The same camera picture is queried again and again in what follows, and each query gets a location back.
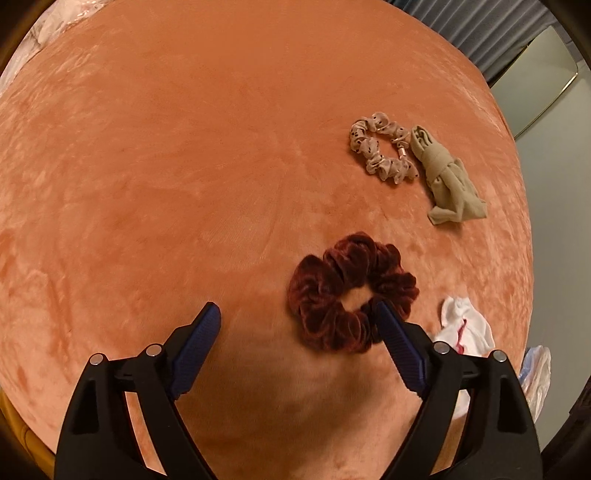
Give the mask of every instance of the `beige fabric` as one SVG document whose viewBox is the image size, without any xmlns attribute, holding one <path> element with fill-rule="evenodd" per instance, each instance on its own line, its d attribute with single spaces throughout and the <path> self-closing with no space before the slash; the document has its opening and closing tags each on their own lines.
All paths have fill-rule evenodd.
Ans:
<svg viewBox="0 0 591 480">
<path fill-rule="evenodd" d="M 423 127 L 413 128 L 410 144 L 435 197 L 436 206 L 428 214 L 433 225 L 486 218 L 486 202 L 478 197 L 459 158 L 453 158 Z"/>
</svg>

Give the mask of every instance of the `scrunchie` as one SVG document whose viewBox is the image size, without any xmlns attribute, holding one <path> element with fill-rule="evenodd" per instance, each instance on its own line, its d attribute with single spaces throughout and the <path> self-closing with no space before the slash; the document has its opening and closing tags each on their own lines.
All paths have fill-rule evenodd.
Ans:
<svg viewBox="0 0 591 480">
<path fill-rule="evenodd" d="M 395 246 L 358 232 L 339 240 L 322 259 L 306 256 L 291 278 L 287 301 L 301 320 L 306 344 L 328 351 L 366 352 L 381 341 L 372 315 L 376 301 L 390 301 L 407 320 L 419 292 L 416 282 L 402 269 Z M 339 297 L 365 283 L 375 295 L 359 310 L 348 312 Z"/>
<path fill-rule="evenodd" d="M 385 157 L 379 152 L 378 141 L 367 135 L 367 132 L 377 132 L 390 137 L 392 144 L 398 149 L 399 158 Z M 370 118 L 362 117 L 357 120 L 349 132 L 349 145 L 355 153 L 365 157 L 365 169 L 372 175 L 377 173 L 381 180 L 394 179 L 398 184 L 405 178 L 418 178 L 418 170 L 408 159 L 406 149 L 409 146 L 410 131 L 398 122 L 391 122 L 383 112 L 376 112 Z"/>
</svg>

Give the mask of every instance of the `metal screw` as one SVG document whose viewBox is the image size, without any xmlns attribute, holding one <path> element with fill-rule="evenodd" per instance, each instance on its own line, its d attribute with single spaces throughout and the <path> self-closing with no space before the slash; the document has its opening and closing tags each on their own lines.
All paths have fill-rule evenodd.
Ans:
<svg viewBox="0 0 591 480">
<path fill-rule="evenodd" d="M 494 352 L 492 352 L 492 357 L 497 361 L 497 362 L 506 362 L 507 360 L 507 354 L 502 351 L 502 350 L 495 350 Z"/>
<path fill-rule="evenodd" d="M 159 345 L 157 343 L 150 345 L 146 349 L 146 354 L 148 356 L 158 356 L 158 355 L 160 355 L 160 352 L 162 352 L 162 345 Z"/>
<path fill-rule="evenodd" d="M 105 357 L 101 353 L 95 353 L 93 356 L 90 357 L 90 364 L 91 365 L 98 365 L 104 359 L 105 359 Z"/>
<path fill-rule="evenodd" d="M 442 355 L 449 353 L 451 349 L 452 347 L 450 347 L 446 342 L 435 342 L 433 345 L 433 350 Z"/>
</svg>

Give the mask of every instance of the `plastic bag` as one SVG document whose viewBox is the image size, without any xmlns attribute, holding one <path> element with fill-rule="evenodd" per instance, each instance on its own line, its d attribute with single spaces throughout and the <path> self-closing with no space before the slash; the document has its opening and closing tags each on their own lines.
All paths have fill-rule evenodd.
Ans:
<svg viewBox="0 0 591 480">
<path fill-rule="evenodd" d="M 530 348 L 519 374 L 519 383 L 534 421 L 540 416 L 550 388 L 550 360 L 550 350 L 545 346 Z"/>
<path fill-rule="evenodd" d="M 90 17 L 111 0 L 57 0 L 31 27 L 0 76 L 0 96 L 21 68 L 68 27 Z"/>
</svg>

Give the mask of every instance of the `orange blanket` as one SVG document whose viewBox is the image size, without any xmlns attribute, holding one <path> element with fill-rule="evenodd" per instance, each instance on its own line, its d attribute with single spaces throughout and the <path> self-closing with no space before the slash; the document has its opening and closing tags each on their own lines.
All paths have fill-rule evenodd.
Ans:
<svg viewBox="0 0 591 480">
<path fill-rule="evenodd" d="M 349 130 L 376 111 L 460 157 L 488 218 L 435 227 L 424 183 L 369 175 Z M 411 322 L 435 332 L 445 296 L 469 296 L 521 360 L 532 256 L 511 134 L 476 68 L 381 0 L 116 0 L 3 95 L 0 166 L 0 384 L 51 449 L 91 354 L 137 355 L 211 300 L 222 331 L 178 407 L 216 475 L 379 478 L 419 399 L 381 344 L 303 345 L 286 296 L 307 254 L 357 231 L 416 277 Z"/>
</svg>

